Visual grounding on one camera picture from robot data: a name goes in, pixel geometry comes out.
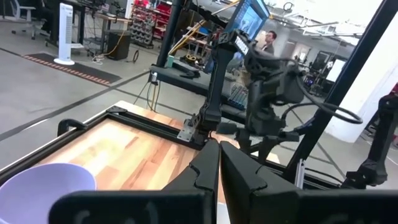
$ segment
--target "white tower fan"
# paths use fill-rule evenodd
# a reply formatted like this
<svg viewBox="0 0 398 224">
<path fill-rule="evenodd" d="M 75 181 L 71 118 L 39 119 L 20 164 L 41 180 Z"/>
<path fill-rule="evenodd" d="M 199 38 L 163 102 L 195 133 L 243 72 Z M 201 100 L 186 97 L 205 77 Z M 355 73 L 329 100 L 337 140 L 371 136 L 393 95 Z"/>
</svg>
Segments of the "white tower fan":
<svg viewBox="0 0 398 224">
<path fill-rule="evenodd" d="M 70 59 L 72 48 L 72 20 L 73 7 L 68 4 L 60 3 L 58 58 L 54 59 L 54 62 L 61 65 L 75 64 L 75 62 Z"/>
</svg>

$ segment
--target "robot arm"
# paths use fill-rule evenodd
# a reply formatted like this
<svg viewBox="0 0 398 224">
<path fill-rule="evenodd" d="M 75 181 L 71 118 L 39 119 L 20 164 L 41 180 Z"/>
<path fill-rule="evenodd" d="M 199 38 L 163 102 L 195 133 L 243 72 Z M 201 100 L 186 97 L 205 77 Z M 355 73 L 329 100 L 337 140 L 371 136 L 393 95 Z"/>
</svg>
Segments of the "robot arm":
<svg viewBox="0 0 398 224">
<path fill-rule="evenodd" d="M 365 189 L 387 180 L 385 161 L 398 124 L 398 96 L 386 95 L 379 100 L 379 118 L 368 158 L 356 172 L 347 172 L 342 188 Z"/>
</svg>

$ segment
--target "wooden tabletop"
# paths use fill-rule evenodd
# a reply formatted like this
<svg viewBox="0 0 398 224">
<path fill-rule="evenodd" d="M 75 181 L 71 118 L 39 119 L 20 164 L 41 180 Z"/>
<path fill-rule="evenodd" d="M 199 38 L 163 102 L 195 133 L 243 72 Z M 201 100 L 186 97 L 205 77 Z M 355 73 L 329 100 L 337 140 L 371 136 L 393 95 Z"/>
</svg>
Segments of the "wooden tabletop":
<svg viewBox="0 0 398 224">
<path fill-rule="evenodd" d="M 101 18 L 101 19 L 105 19 L 105 20 L 109 20 L 109 21 L 118 21 L 118 22 L 131 22 L 131 19 L 126 19 L 126 18 L 122 18 L 122 17 L 114 17 L 114 16 L 107 16 L 105 14 L 102 13 L 96 13 L 95 17 L 97 18 Z"/>
<path fill-rule="evenodd" d="M 175 128 L 183 126 L 181 121 L 125 101 L 115 105 Z M 225 136 L 213 134 L 213 137 L 238 146 Z M 68 162 L 83 166 L 96 177 L 98 190 L 160 190 L 197 154 L 194 149 L 108 119 L 39 164 Z M 268 159 L 279 163 L 275 154 Z M 218 190 L 218 201 L 224 203 L 221 179 Z"/>
<path fill-rule="evenodd" d="M 205 40 L 198 40 L 198 39 L 196 39 L 194 37 L 189 37 L 188 39 L 193 41 L 193 42 L 195 42 L 195 43 L 198 43 L 198 44 L 207 45 L 207 41 L 205 41 Z"/>
</svg>

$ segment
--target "black metal frame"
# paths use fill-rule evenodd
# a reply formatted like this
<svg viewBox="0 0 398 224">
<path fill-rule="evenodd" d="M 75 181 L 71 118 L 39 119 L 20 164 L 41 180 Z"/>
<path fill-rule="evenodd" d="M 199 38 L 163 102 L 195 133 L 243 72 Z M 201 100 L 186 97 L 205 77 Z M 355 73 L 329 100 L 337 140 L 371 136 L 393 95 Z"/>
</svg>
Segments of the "black metal frame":
<svg viewBox="0 0 398 224">
<path fill-rule="evenodd" d="M 122 124 L 143 130 L 150 134 L 159 136 L 161 138 L 187 146 L 198 151 L 202 149 L 201 145 L 195 144 L 194 142 L 186 142 L 178 139 L 177 136 L 180 130 L 177 128 L 173 128 L 167 124 L 162 124 L 144 116 L 128 112 L 123 108 L 113 106 L 105 112 L 95 116 L 94 118 L 91 118 L 85 124 L 80 123 L 79 125 L 76 125 L 76 121 L 70 122 L 69 119 L 61 121 L 58 125 L 58 137 L 56 139 L 50 141 L 46 145 L 36 149 L 34 152 L 26 155 L 25 157 L 19 159 L 18 161 L 15 161 L 6 168 L 0 170 L 0 185 L 5 183 L 5 181 L 10 179 L 14 175 L 22 172 L 23 170 L 26 170 L 36 165 L 38 162 L 55 153 L 56 151 L 66 146 L 81 135 L 85 134 L 106 119 L 120 122 Z M 271 161 L 264 161 L 263 165 L 267 166 L 277 175 L 282 175 L 285 170 L 285 167 L 283 165 Z M 334 183 L 308 174 L 305 175 L 304 187 L 306 189 L 323 190 L 339 188 L 339 186 Z"/>
<path fill-rule="evenodd" d="M 179 88 L 183 88 L 184 90 L 188 90 L 190 92 L 196 93 L 201 96 L 207 96 L 209 85 L 204 85 L 202 83 L 195 82 L 188 78 L 183 78 L 178 75 L 168 74 L 167 71 L 173 68 L 159 68 L 157 66 L 151 66 L 150 70 L 152 72 L 156 72 L 156 79 L 161 82 L 168 83 L 173 86 L 177 86 Z M 224 118 L 230 119 L 231 121 L 238 122 L 240 124 L 244 124 L 246 122 L 246 114 L 245 111 L 238 110 L 228 105 L 228 97 L 227 95 L 221 95 L 221 113 Z"/>
<path fill-rule="evenodd" d="M 355 47 L 351 57 L 345 63 L 336 83 L 333 85 L 331 92 L 325 100 L 325 103 L 339 105 L 349 88 L 355 81 L 362 67 L 368 60 L 373 49 L 376 47 L 384 31 L 388 28 L 391 20 L 397 14 L 398 1 L 383 0 L 373 15 L 372 20 L 367 26 L 361 40 Z M 303 159 L 307 160 L 312 149 L 320 139 L 326 126 L 331 120 L 332 115 L 318 109 L 315 113 L 311 127 L 305 133 L 303 140 L 298 145 L 291 160 L 287 164 L 284 178 L 294 181 L 298 162 Z"/>
</svg>

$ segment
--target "concrete floor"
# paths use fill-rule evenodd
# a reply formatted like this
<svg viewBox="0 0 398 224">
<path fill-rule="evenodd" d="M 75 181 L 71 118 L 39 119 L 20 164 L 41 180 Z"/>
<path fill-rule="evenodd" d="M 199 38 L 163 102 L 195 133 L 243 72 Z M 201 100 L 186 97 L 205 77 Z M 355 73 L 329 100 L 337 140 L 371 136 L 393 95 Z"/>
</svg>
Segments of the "concrete floor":
<svg viewBox="0 0 398 224">
<path fill-rule="evenodd" d="M 139 74 L 157 58 L 157 49 L 141 49 L 135 64 L 105 59 L 102 65 L 98 65 L 85 53 L 73 56 L 76 62 L 122 77 L 108 88 L 20 58 L 18 55 L 39 52 L 56 54 L 57 50 L 45 47 L 44 37 L 31 40 L 29 35 L 12 35 L 11 30 L 15 26 L 21 25 L 0 22 L 3 31 L 0 33 L 0 168 L 55 138 L 57 124 L 63 118 L 84 121 L 119 100 L 135 102 L 147 82 L 147 75 Z M 134 51 L 131 46 L 130 58 Z M 146 93 L 145 89 L 136 105 L 146 107 Z M 185 119 L 197 113 L 204 100 L 203 96 L 162 83 L 157 111 L 172 118 Z M 286 108 L 276 107 L 275 112 L 281 114 Z M 315 111 L 314 106 L 297 108 L 295 113 L 288 115 L 287 129 L 301 125 Z M 297 142 L 284 142 L 272 152 L 278 155 L 281 164 L 286 165 L 297 146 Z M 361 138 L 354 144 L 347 144 L 323 133 L 307 160 L 307 167 L 343 180 L 347 171 L 356 170 L 365 160 L 369 148 L 369 143 Z M 397 163 L 398 152 L 390 150 L 386 160 L 389 180 L 378 188 L 397 188 Z"/>
</svg>

